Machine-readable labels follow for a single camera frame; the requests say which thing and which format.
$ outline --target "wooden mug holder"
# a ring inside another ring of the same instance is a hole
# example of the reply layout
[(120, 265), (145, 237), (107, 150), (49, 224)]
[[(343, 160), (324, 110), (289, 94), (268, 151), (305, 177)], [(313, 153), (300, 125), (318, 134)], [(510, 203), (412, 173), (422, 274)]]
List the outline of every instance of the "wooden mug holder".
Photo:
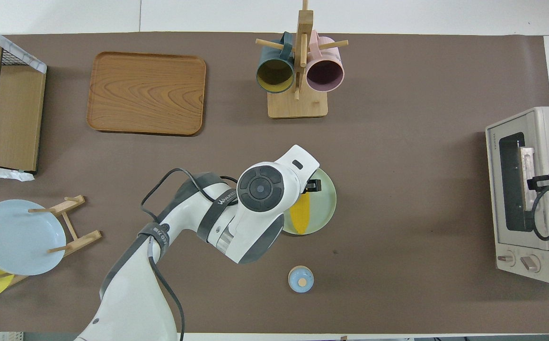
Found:
[[(60, 248), (45, 250), (45, 252), (52, 253), (52, 252), (64, 250), (64, 257), (66, 257), (67, 255), (70, 255), (73, 252), (80, 250), (81, 248), (84, 248), (85, 246), (91, 244), (92, 242), (97, 241), (99, 238), (102, 237), (102, 233), (100, 233), (100, 231), (98, 230), (90, 232), (87, 235), (82, 235), (81, 237), (77, 236), (75, 228), (71, 224), (71, 219), (69, 219), (67, 212), (78, 207), (79, 205), (82, 205), (83, 203), (85, 203), (85, 198), (83, 196), (64, 197), (64, 201), (62, 203), (59, 203), (58, 205), (55, 205), (53, 207), (28, 210), (28, 213), (51, 212), (55, 216), (62, 216), (64, 218), (64, 222), (66, 223), (66, 226), (69, 229), (69, 232), (71, 233), (71, 237), (73, 239), (71, 242), (69, 242), (68, 244)], [(28, 277), (28, 276), (8, 274), (8, 273), (0, 274), (0, 278), (7, 277), (7, 276), (14, 276), (8, 287), (11, 287), (12, 285)]]
[[(310, 33), (313, 29), (313, 11), (308, 9), (308, 0), (302, 0), (302, 9), (298, 14), (298, 29), (292, 51), (296, 54), (294, 61), (294, 86), (282, 93), (268, 93), (268, 117), (270, 118), (308, 118), (327, 115), (327, 93), (315, 91), (306, 83), (306, 59)], [(263, 39), (256, 39), (256, 44), (283, 49), (282, 44)], [(334, 41), (319, 45), (319, 50), (348, 45), (348, 40)]]

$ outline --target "green plate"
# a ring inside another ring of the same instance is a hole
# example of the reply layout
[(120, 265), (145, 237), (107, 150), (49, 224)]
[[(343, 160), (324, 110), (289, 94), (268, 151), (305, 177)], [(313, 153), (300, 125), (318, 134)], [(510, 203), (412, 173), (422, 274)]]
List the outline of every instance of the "green plate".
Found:
[(295, 235), (315, 233), (329, 222), (336, 210), (336, 188), (331, 178), (319, 168), (311, 179), (320, 179), (321, 191), (301, 194), (301, 198), (285, 211), (283, 231), (286, 233)]

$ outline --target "brown tablecloth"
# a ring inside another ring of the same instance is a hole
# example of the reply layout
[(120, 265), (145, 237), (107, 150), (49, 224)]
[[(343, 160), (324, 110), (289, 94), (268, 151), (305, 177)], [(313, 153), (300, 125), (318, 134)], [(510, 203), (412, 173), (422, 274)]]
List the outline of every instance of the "brown tablecloth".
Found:
[[(549, 332), (549, 284), (495, 268), (484, 135), (491, 123), (549, 106), (543, 39), (331, 35), (350, 45), (341, 48), (346, 79), (329, 94), (329, 114), (273, 120), (255, 82), (257, 37), (276, 35), (10, 37), (49, 70), (36, 180), (0, 179), (0, 201), (51, 206), (83, 194), (72, 222), (104, 238), (2, 293), (0, 331), (80, 332), (105, 274), (149, 221), (140, 199), (169, 169), (237, 177), (297, 143), (335, 183), (331, 222), (314, 235), (281, 235), (249, 265), (182, 233), (159, 265), (188, 332)], [(109, 50), (204, 58), (201, 132), (91, 129), (91, 63)], [(166, 183), (149, 207), (160, 211), (183, 180)], [(287, 285), (296, 265), (314, 273), (307, 294)]]

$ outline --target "small blue lid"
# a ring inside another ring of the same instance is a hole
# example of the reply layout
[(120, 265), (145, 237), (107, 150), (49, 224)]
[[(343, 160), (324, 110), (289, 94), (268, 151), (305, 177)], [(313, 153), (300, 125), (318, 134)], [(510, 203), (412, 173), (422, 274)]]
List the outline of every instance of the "small blue lid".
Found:
[(306, 293), (314, 284), (314, 277), (309, 268), (299, 265), (294, 267), (287, 277), (289, 286), (296, 293)]

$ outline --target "white tile floor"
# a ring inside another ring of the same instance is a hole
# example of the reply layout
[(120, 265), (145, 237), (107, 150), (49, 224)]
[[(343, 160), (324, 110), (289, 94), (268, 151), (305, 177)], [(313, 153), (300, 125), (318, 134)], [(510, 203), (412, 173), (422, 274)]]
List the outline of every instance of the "white tile floor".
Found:
[[(300, 0), (0, 0), (0, 33), (293, 32), (300, 6)], [(311, 0), (310, 9), (322, 32), (546, 36), (549, 70), (549, 0)], [(190, 334), (188, 339), (207, 335), (212, 340), (243, 336)], [(341, 335), (246, 336), (274, 341)], [(349, 338), (384, 336), (395, 337)]]

